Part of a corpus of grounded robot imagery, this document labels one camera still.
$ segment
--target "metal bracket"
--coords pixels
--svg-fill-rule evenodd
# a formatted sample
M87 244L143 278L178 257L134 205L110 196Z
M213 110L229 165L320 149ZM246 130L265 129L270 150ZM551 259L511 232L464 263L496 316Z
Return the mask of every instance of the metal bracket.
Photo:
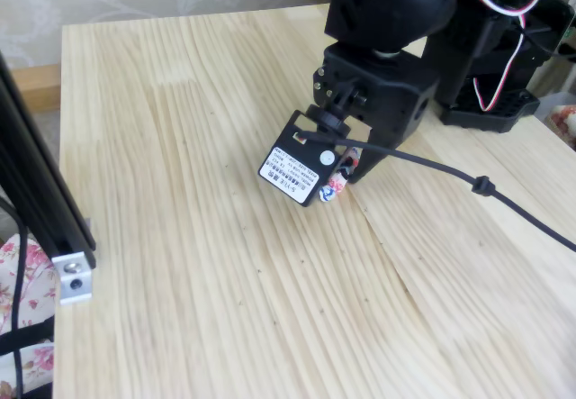
M84 252L52 258L60 276L60 304L72 304L92 298L92 269Z

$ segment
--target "label sticker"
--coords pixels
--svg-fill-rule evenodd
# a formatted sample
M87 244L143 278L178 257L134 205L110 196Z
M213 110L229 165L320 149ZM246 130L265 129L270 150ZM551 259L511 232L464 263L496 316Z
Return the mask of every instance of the label sticker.
M303 203L320 176L278 147L260 169L260 176L278 187L294 201Z

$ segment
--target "wooden table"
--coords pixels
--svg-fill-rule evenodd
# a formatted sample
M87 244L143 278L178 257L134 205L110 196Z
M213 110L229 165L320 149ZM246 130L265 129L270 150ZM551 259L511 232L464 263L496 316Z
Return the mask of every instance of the wooden table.
M574 397L576 255L386 159L302 208L257 176L331 40L326 7L69 26L61 168L98 241L59 307L56 398ZM576 154L428 112L403 150L576 238Z

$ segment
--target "black cable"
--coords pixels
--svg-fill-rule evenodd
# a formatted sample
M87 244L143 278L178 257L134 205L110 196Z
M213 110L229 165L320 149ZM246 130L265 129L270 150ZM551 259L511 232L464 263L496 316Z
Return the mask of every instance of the black cable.
M530 42L532 43L534 46L536 46L538 49L540 49L542 52L545 52L546 54L548 54L551 57L556 57L559 59L576 59L576 54L572 53L572 54L562 54L559 52L555 52L553 50L549 50L547 48L545 48L542 44L540 44L534 37L532 37L532 34L530 34L529 32L526 31L525 28L522 27L522 25L515 23L516 28L518 29L519 32L521 32L524 37Z
M28 230L16 210L6 200L0 196L0 208L8 213L18 226L20 234L20 255L18 256L18 270L16 271L16 285L14 286L14 298L12 301L12 331L18 330L18 312L20 310L20 299L22 298L22 287L24 282L24 269L26 266L26 250L28 244ZM23 369L20 350L14 352L14 365L16 366L16 397L23 396Z
M471 177L468 174L455 169L448 167L447 165L443 165L441 163L437 163L433 160L424 159L419 156L414 156L408 153L404 153L402 151L386 149L385 147L380 147L378 145L370 144L368 142L361 142L355 140L341 140L338 138L331 138L329 136L316 133L315 131L300 131L298 132L298 136L304 138L308 141L313 142L323 142L330 145L343 145L345 147L357 147L359 149L364 150L372 150L377 153L385 154L388 156L393 156L398 159L407 160L408 162L416 163L418 165L422 165L424 167L436 169L438 171L446 172L451 176L458 177L461 180L465 181L466 183L472 185L472 191L477 195L483 196L494 196L496 199L501 201L504 205L510 208L515 213L522 216L524 219L532 223L536 228L540 231L544 232L548 236L552 237L568 249L576 252L576 244L572 243L570 240L564 238L558 232L554 231L552 228L546 226L542 222L538 221L532 214L524 210L518 204L514 203L512 200L501 194L498 190L496 190L496 186L491 183L490 179L487 177Z

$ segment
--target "floral fabric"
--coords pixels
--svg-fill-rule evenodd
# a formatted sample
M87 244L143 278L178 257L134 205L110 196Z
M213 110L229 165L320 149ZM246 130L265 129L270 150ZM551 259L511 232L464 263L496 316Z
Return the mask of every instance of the floral fabric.
M576 150L576 106L557 106L548 117L546 124Z
M20 237L13 236L0 248L0 334L12 329L12 305ZM26 268L20 300L19 321L25 327L43 322L54 315L57 273L50 259L34 240L28 239ZM31 391L52 380L54 344L47 341L21 349L24 392ZM0 357L0 399L14 397L16 373L14 355Z

